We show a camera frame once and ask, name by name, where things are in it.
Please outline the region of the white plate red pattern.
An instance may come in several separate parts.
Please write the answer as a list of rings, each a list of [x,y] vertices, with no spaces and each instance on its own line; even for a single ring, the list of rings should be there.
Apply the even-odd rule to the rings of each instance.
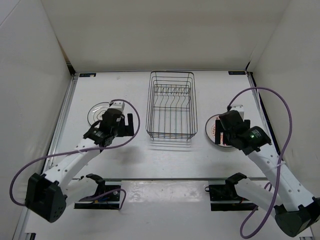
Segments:
[[[233,152],[236,149],[232,146],[223,144],[223,141],[221,141],[221,144],[215,143],[216,120],[218,119],[219,119],[219,114],[212,115],[207,119],[204,127],[206,138],[215,149],[222,152]]]

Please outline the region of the white plate spiral pattern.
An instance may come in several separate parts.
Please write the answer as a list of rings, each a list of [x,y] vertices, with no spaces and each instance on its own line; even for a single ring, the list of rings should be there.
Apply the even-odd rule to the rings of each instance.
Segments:
[[[87,122],[92,126],[95,122],[103,119],[103,114],[109,108],[109,102],[100,102],[94,105],[87,113]]]

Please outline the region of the wire dish rack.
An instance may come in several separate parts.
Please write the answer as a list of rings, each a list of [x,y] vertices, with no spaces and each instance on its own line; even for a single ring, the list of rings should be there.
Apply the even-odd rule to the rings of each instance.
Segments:
[[[195,75],[190,71],[152,71],[145,130],[153,141],[189,142],[198,132]]]

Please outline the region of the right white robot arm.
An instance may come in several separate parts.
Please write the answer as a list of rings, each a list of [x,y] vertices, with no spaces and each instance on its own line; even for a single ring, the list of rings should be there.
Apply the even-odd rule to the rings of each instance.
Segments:
[[[320,199],[308,191],[279,159],[272,141],[259,126],[251,126],[237,110],[230,110],[215,121],[216,143],[242,151],[265,175],[274,188],[269,192],[235,173],[225,181],[224,193],[230,200],[245,198],[269,212],[278,227],[296,237],[320,219]]]

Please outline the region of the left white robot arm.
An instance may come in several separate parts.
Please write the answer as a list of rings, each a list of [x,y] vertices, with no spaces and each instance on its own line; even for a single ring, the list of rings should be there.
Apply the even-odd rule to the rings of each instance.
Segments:
[[[77,201],[96,202],[107,195],[106,181],[89,173],[76,175],[88,163],[107,148],[113,149],[115,138],[133,137],[134,125],[131,113],[124,115],[125,104],[115,101],[83,135],[74,153],[45,171],[33,174],[27,184],[25,206],[50,223],[57,221],[66,207]]]

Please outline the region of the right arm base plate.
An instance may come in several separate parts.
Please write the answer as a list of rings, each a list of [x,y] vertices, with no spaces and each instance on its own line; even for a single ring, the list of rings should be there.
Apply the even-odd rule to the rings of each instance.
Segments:
[[[209,193],[210,210],[212,212],[252,211],[256,205],[246,198],[231,196],[224,184],[212,184],[205,187]]]

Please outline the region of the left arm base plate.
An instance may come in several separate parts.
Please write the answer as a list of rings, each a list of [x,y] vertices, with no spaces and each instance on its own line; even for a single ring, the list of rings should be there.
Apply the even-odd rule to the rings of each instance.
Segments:
[[[98,187],[94,196],[81,199],[74,204],[77,210],[120,210],[126,199],[126,191],[119,184]]]

